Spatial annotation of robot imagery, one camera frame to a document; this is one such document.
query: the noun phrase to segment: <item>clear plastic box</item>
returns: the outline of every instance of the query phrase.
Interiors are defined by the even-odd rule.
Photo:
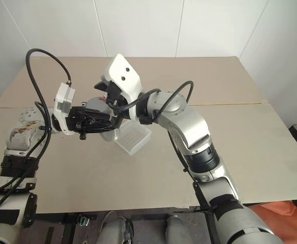
[[[149,141],[151,134],[144,125],[128,120],[120,126],[120,136],[115,142],[132,156]]]

